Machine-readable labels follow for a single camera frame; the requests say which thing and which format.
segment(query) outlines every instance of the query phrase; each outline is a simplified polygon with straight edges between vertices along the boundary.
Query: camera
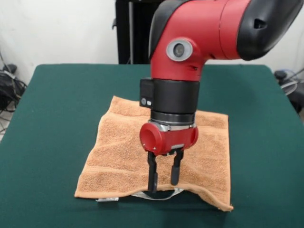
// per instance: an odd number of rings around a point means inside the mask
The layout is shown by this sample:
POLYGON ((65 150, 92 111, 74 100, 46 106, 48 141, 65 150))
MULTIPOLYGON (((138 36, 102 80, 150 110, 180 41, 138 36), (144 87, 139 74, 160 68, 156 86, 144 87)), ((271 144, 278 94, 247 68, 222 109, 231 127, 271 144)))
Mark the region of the camera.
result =
POLYGON ((185 39, 174 40, 167 46, 167 56, 176 62, 187 60, 192 53, 192 44, 185 39))

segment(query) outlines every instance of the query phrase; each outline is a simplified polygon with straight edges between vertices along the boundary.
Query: brown towel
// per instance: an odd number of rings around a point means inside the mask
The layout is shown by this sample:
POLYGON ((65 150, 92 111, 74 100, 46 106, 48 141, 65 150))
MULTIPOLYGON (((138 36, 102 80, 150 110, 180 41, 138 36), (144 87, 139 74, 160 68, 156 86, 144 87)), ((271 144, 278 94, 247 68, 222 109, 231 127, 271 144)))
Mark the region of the brown towel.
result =
MULTIPOLYGON (((149 120, 150 110, 139 102, 113 97, 101 118, 96 144, 79 177, 75 197, 124 197, 148 189, 147 152, 139 131, 149 120)), ((184 153, 180 182, 176 188, 198 194, 222 211, 231 211, 228 116, 197 111, 197 143, 184 153)), ((170 185, 174 156, 158 156, 157 190, 170 185)))

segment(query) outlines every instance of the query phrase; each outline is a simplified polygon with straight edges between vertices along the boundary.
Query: black stand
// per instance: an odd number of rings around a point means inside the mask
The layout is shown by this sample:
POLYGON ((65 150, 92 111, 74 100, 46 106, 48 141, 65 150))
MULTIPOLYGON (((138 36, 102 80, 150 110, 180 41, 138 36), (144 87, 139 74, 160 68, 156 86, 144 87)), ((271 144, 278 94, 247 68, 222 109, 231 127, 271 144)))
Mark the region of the black stand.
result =
POLYGON ((148 64, 154 12, 163 0, 116 0, 119 64, 148 64))

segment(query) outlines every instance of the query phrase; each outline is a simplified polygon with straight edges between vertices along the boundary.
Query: robot camera lens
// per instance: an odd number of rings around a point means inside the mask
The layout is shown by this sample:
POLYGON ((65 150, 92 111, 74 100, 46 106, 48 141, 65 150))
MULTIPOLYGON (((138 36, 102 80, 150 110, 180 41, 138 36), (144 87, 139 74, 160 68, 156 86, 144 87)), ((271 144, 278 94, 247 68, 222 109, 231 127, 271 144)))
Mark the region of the robot camera lens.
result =
POLYGON ((176 57, 181 57, 185 52, 185 47, 182 44, 174 46, 173 53, 176 57))

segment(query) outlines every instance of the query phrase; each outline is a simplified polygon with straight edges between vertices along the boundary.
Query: green table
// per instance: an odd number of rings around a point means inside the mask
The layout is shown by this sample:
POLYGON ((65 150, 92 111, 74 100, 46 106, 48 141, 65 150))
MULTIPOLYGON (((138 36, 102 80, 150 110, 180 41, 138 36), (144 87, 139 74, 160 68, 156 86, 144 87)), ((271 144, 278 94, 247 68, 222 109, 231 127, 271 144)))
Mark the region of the green table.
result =
POLYGON ((147 65, 42 65, 0 144, 1 228, 303 227, 304 127, 265 66, 206 66, 199 109, 230 120, 232 212, 169 201, 75 199, 113 95, 137 100, 147 65))

